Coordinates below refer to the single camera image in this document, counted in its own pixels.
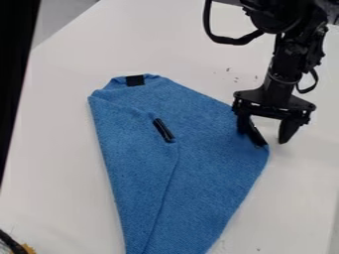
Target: white table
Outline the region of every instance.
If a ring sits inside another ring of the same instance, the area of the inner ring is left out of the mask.
[[[227,103],[233,91],[259,86],[273,36],[216,45],[202,29],[202,7],[102,0],[32,52],[0,196],[2,228],[38,253],[124,253],[86,97],[112,76],[143,72]],[[213,26],[233,36],[253,30],[240,8],[221,4]],[[256,119],[270,161],[211,253],[328,253],[339,191],[338,44],[332,30],[321,81],[303,96],[318,106],[310,125],[279,146],[278,122]]]

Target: folded towel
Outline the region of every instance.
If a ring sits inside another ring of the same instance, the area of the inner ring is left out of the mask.
[[[268,158],[231,107],[167,78],[113,78],[89,97],[127,254],[205,253]]]

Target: black object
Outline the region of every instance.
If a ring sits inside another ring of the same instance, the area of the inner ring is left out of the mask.
[[[128,86],[137,86],[145,84],[143,75],[130,75],[126,76],[126,82]]]
[[[267,1],[241,0],[244,10],[260,31],[277,34],[274,56],[263,85],[254,90],[235,92],[233,103],[239,132],[247,134],[258,146],[266,145],[266,141],[254,126],[251,115],[281,120],[281,144],[309,122],[315,105],[292,95],[292,92],[295,87],[300,93],[315,88],[319,78],[314,68],[325,56],[322,45],[328,31],[326,13],[312,1],[269,1],[275,4],[272,8],[270,5],[261,6],[263,2]],[[235,45],[228,40],[222,43]],[[315,83],[301,89],[298,84],[303,74],[309,72]]]
[[[31,49],[40,0],[0,5],[0,186]]]
[[[206,34],[208,37],[217,44],[231,44],[231,45],[246,45],[253,41],[254,39],[258,38],[259,36],[263,35],[264,33],[260,30],[256,30],[255,32],[245,35],[239,39],[234,39],[230,37],[222,37],[222,36],[216,36],[212,33],[211,27],[210,27],[210,15],[211,15],[211,5],[213,0],[206,0],[205,2],[205,8],[203,11],[203,26],[205,29]]]
[[[174,141],[174,135],[171,133],[169,128],[165,125],[162,119],[157,118],[153,121],[153,124],[156,126],[157,130],[162,134],[166,142],[172,143]]]
[[[12,239],[11,236],[6,234],[4,231],[0,229],[0,240],[6,244],[13,252],[13,254],[28,254],[28,252],[17,243],[15,240]]]

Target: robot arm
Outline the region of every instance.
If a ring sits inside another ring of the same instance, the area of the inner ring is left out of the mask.
[[[209,13],[212,0],[206,0],[203,20],[207,35],[216,43],[245,45],[263,33],[276,35],[276,46],[263,85],[254,90],[234,93],[233,111],[238,116],[238,131],[247,134],[257,146],[266,141],[255,127],[251,115],[282,121],[279,142],[286,143],[303,124],[310,120],[315,105],[292,95],[313,90],[318,82],[315,67],[325,56],[322,45],[328,31],[328,17],[339,15],[339,2],[327,1],[336,6],[329,14],[315,0],[219,0],[243,6],[257,31],[239,39],[218,37],[211,33]],[[315,82],[307,89],[298,84],[305,73],[311,73]]]

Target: black tag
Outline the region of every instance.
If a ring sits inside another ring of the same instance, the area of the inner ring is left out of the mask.
[[[137,86],[145,84],[143,75],[130,75],[126,76],[126,82],[128,86]]]

